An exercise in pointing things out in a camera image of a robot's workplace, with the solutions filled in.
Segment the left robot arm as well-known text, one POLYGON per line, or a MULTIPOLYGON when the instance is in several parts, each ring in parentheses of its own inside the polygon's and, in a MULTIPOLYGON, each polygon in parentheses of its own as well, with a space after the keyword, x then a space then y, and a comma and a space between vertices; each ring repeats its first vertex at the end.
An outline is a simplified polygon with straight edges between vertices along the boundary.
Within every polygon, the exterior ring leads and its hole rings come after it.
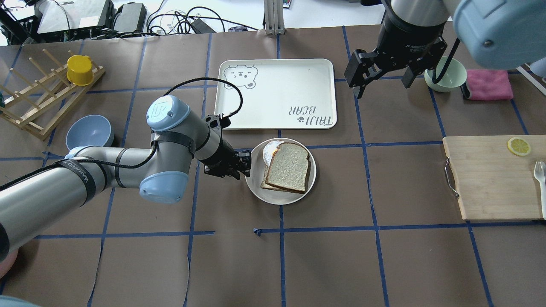
POLYGON ((250 176, 251 151, 235 151, 222 137, 228 117, 201 118, 165 95, 150 105, 146 120, 151 148, 75 147, 64 159, 2 185, 1 259, 109 187, 174 204, 183 198, 193 160, 215 177, 250 176))

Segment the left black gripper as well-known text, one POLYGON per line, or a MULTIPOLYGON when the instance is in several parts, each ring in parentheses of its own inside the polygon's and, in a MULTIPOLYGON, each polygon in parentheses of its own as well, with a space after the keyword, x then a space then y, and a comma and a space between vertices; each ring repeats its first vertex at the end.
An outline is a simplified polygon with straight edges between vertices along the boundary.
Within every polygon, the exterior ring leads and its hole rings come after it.
POLYGON ((223 125, 229 119, 220 115, 207 115, 204 119, 208 128, 207 137, 200 145, 200 162, 205 166, 204 173, 215 177, 250 177, 252 168, 251 150, 236 151, 222 136, 223 125))

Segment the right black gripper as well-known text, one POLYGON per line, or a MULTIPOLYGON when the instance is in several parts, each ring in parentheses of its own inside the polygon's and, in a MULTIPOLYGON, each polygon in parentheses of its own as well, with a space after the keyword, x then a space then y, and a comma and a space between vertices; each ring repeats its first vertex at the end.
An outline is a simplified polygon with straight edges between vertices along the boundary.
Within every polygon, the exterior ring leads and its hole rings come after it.
POLYGON ((366 86, 391 71, 406 69, 402 84, 409 89, 416 77, 435 67, 447 48, 442 37, 445 21, 433 26, 417 26, 387 15, 382 22, 374 51, 356 49, 344 72, 356 99, 366 86))

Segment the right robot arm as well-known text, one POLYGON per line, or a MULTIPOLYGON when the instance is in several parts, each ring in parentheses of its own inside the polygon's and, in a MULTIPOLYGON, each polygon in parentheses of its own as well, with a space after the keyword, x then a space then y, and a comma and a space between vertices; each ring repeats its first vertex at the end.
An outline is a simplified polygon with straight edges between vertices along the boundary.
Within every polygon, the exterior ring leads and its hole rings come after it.
POLYGON ((546 4, 543 0, 363 0, 383 5, 377 47, 353 51, 344 72, 348 86, 361 98, 366 86, 391 71, 404 69, 409 88, 418 75, 436 72, 447 47, 445 23, 453 20, 456 51, 464 43, 483 68, 510 70, 545 58, 546 4))

